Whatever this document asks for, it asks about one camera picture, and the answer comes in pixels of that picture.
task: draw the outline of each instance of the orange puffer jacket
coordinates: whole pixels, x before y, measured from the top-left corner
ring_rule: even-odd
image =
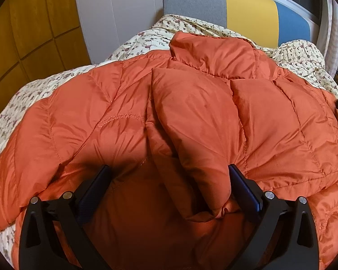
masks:
[[[324,269],[338,253],[334,103],[238,38],[178,32],[170,51],[78,75],[26,112],[0,155],[16,269],[30,198],[74,191],[103,164],[114,180],[85,231],[113,269],[224,269],[252,231],[231,163],[280,198],[309,197]]]

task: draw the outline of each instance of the white wall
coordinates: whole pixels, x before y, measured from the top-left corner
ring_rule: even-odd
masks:
[[[162,0],[76,0],[92,63],[104,61],[120,45],[162,17]]]

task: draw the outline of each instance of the mattress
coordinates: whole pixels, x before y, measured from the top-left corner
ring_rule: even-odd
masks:
[[[264,48],[239,33],[224,27],[178,15],[165,15],[151,29],[143,31],[123,44],[105,62],[90,65],[36,80],[24,86],[11,99],[0,114],[0,153],[11,133],[23,118],[25,111],[36,101],[48,97],[60,85],[89,70],[109,64],[115,60],[126,60],[151,50],[168,50],[169,42],[177,31],[213,37],[239,37],[248,40],[255,48],[261,49],[279,66],[306,79],[311,85],[325,89],[338,98],[338,86],[325,71],[324,58],[316,46],[306,40],[295,40],[282,44],[276,49]],[[0,251],[11,263],[11,249],[14,243],[15,225],[0,232]]]

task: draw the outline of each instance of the silver screw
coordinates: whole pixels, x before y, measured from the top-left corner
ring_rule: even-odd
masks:
[[[38,197],[32,197],[31,200],[30,200],[30,203],[31,204],[36,204],[38,201],[39,201]]]
[[[271,191],[265,192],[265,196],[266,196],[269,200],[273,200],[274,197],[275,197],[274,193],[271,192]]]
[[[306,204],[307,203],[307,199],[304,197],[299,197],[299,202],[301,202],[302,204]]]
[[[65,193],[63,194],[63,198],[64,198],[64,199],[70,199],[72,196],[73,196],[73,193],[72,193],[72,192],[65,192]]]

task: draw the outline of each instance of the floral blanket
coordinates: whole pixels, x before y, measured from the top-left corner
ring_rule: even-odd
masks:
[[[213,37],[240,37],[242,35],[229,29],[184,16],[165,15],[150,30],[139,33],[123,44],[105,62],[74,70],[65,71],[42,80],[36,80],[21,88],[0,114],[0,153],[6,146],[14,128],[24,116],[25,111],[36,101],[48,97],[60,85],[78,74],[88,72],[92,68],[109,64],[114,60],[126,60],[151,50],[168,50],[169,42],[175,32],[207,35]],[[253,46],[264,51],[279,66],[284,67],[306,79],[317,88],[326,89],[338,98],[338,86],[325,71],[323,55],[316,46],[305,40],[288,42],[276,49],[263,48],[247,39]],[[11,263],[11,249],[15,225],[0,232],[0,251]]]

